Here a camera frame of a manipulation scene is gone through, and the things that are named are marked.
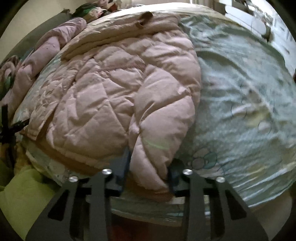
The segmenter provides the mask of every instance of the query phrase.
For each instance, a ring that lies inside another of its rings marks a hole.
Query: black metal bracket
[[[33,224],[26,241],[83,240],[84,226],[89,226],[90,241],[111,240],[109,197],[121,195],[130,159],[127,148],[110,169],[92,178],[70,177]],[[206,241],[209,233],[214,241],[268,241],[258,220],[224,177],[202,178],[174,159],[168,168],[168,183],[176,197],[185,197],[182,241]],[[206,225],[204,195],[210,200],[210,226]]]
[[[9,146],[6,149],[6,164],[9,168],[14,168],[16,160],[16,152],[14,149],[16,143],[15,133],[21,131],[25,126],[29,124],[30,119],[25,121],[18,121],[13,125],[9,125],[8,121],[8,106],[3,105],[1,108],[2,126],[0,127],[0,142],[2,144],[8,143]]]
[[[202,178],[174,159],[168,182],[176,197],[185,197],[183,241],[268,241],[268,236],[246,203],[224,177]],[[204,195],[210,200],[210,226],[206,225]]]
[[[123,192],[130,159],[126,148],[123,156],[114,160],[109,169],[82,180],[70,177],[39,215],[26,241],[83,240],[85,225],[89,225],[90,241],[109,241],[109,197],[119,197]]]

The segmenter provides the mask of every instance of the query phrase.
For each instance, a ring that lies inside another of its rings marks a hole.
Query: metal screw
[[[184,170],[183,170],[183,174],[184,174],[184,175],[191,175],[192,173],[193,173],[193,171],[190,170],[190,169],[184,169]]]
[[[72,176],[72,177],[69,177],[69,182],[71,183],[75,183],[78,181],[78,177],[77,176]]]
[[[109,175],[109,174],[112,173],[112,170],[107,168],[107,169],[102,170],[102,173],[103,173],[104,175]]]
[[[225,178],[224,177],[217,177],[216,181],[219,183],[224,183],[225,182]]]

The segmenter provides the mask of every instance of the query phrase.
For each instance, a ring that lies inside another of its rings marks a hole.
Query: wall
[[[77,7],[92,0],[29,0],[14,16],[0,38],[0,62],[29,32],[63,9],[74,12]]]

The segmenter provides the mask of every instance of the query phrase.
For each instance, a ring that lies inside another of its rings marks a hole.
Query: light blue garment
[[[181,20],[197,53],[201,100],[176,157],[223,175],[249,206],[296,180],[296,85],[284,58],[250,31],[207,16]]]

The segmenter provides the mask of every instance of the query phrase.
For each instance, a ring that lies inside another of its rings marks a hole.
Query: jacket sleeve
[[[196,82],[199,89],[200,72],[191,73],[197,74],[192,82]],[[194,121],[198,103],[194,103],[190,88],[170,72],[150,65],[144,75],[129,129],[129,143],[133,148],[130,170],[139,185],[167,192],[164,182],[167,166]]]

